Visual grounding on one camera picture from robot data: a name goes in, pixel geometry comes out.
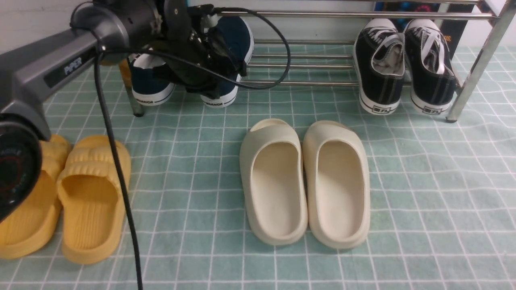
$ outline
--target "green grid tile floor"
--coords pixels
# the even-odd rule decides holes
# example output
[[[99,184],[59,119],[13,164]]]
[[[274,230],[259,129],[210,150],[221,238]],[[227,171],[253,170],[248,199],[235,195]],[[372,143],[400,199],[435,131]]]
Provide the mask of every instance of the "green grid tile floor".
[[[351,47],[297,45],[293,51],[349,54]],[[457,52],[462,79],[477,51]],[[280,74],[250,72],[255,79]],[[289,75],[354,78],[352,71]],[[118,69],[103,69],[103,79],[115,135],[133,158],[131,203],[146,290],[516,288],[516,49],[498,49],[455,124],[417,114],[406,92],[394,114],[372,116],[360,108],[356,88],[342,87],[241,90],[220,110],[178,88],[170,102],[135,118]],[[91,70],[44,110],[52,132],[71,142],[105,133]],[[361,137],[372,201],[366,243],[336,251],[308,230],[293,245],[272,247],[253,235],[238,152],[246,131],[271,117],[291,124],[300,138],[316,120],[341,122]],[[40,251],[0,261],[0,289],[136,289],[127,225],[124,232],[112,257],[81,266],[62,255],[59,226]]]

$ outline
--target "shoe rack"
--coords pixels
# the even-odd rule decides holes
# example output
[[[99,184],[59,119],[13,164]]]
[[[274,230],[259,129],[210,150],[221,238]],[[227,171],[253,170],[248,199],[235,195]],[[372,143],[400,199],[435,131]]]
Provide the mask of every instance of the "shoe rack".
[[[401,2],[400,0],[383,0],[384,2]],[[479,8],[481,13],[447,13],[447,12],[386,12],[386,11],[373,11],[373,12],[311,12],[311,11],[257,11],[259,14],[267,18],[388,18],[388,19],[400,19],[400,18],[411,18],[411,19],[442,19],[442,20],[467,20],[467,21],[488,21],[491,25],[491,31],[482,46],[482,49],[477,55],[476,60],[471,67],[469,74],[465,80],[459,79],[459,75],[456,73],[455,68],[452,68],[457,78],[457,97],[454,100],[452,107],[448,111],[446,117],[447,122],[457,122],[462,110],[464,109],[468,99],[470,98],[473,90],[475,89],[481,75],[486,69],[491,57],[497,49],[502,37],[504,36],[507,28],[509,27],[514,15],[516,14],[516,0],[506,0],[503,8],[499,13],[495,13],[496,9],[492,9],[493,5],[490,4],[489,0],[417,0],[419,3],[442,3],[442,4],[473,4]],[[237,12],[223,12],[225,16],[240,16],[248,17],[248,14],[237,13]],[[282,44],[281,40],[276,39],[255,39],[256,44]],[[342,40],[342,41],[323,41],[323,40],[289,40],[289,44],[302,44],[302,45],[353,45],[354,40]],[[254,54],[253,58],[263,59],[286,59],[286,55],[282,54]],[[351,60],[352,55],[301,55],[292,54],[292,59],[345,59]],[[280,63],[250,63],[249,68],[282,68],[283,64]],[[322,70],[352,70],[354,65],[291,65],[291,68],[295,69],[322,69]],[[245,84],[270,84],[274,80],[252,80],[246,79],[243,81]],[[322,87],[355,87],[358,86],[358,82],[312,82],[306,81],[284,81],[281,85],[285,86],[322,86]],[[143,116],[143,108],[131,97],[131,93],[128,90],[130,101],[133,107],[135,116]]]

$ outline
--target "yellow slide sandal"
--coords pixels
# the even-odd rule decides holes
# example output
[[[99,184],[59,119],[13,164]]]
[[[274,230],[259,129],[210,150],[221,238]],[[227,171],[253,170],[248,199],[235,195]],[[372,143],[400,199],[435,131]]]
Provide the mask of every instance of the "yellow slide sandal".
[[[131,157],[122,143],[116,145],[128,187]],[[63,204],[64,256],[78,264],[109,257],[120,242],[125,208],[107,136],[90,136],[75,145],[57,193]]]
[[[0,259],[16,259],[41,249],[54,234],[61,213],[56,180],[72,147],[58,135],[40,142],[41,173],[27,199],[0,223]]]

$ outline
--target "cream slide sandal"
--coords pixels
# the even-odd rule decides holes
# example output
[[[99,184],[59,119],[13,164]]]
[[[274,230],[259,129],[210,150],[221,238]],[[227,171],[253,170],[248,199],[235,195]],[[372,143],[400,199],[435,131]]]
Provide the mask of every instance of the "cream slide sandal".
[[[360,138],[333,121],[310,126],[303,141],[310,229],[328,247],[349,249],[367,238],[369,167]]]
[[[126,186],[131,157],[116,141]],[[89,136],[77,143],[57,181],[63,204],[63,255],[78,264],[109,257],[122,236],[125,207],[107,136]]]
[[[61,213],[56,180],[72,146],[59,135],[52,135],[49,142],[40,144],[43,160],[36,185],[27,199],[0,223],[0,259],[31,254],[54,235]]]
[[[296,131],[279,119],[258,122],[242,142],[240,173],[254,234],[270,245],[299,240],[308,210]]]

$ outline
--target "sneaker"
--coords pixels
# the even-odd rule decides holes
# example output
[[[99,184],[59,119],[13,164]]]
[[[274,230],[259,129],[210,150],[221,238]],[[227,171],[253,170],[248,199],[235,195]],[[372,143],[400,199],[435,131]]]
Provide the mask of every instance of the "sneaker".
[[[440,115],[451,106],[456,85],[446,40],[427,19],[412,20],[404,34],[412,103],[418,111]]]
[[[389,115],[398,107],[404,82],[403,35],[388,19],[371,20],[353,47],[360,104],[374,115]]]
[[[240,17],[221,17],[217,25],[212,29],[218,29],[227,46],[228,53],[232,53],[232,57],[236,62],[249,63],[254,49],[253,33],[249,25]],[[242,76],[239,73],[233,73],[228,78],[240,82]],[[201,95],[201,99],[210,108],[224,108],[231,105],[236,99],[238,87],[235,84],[219,81],[218,99],[210,98],[208,95]]]
[[[148,54],[136,55],[129,69],[133,95],[141,105],[157,106],[172,96],[174,84],[154,76],[156,70],[170,70],[161,58]]]

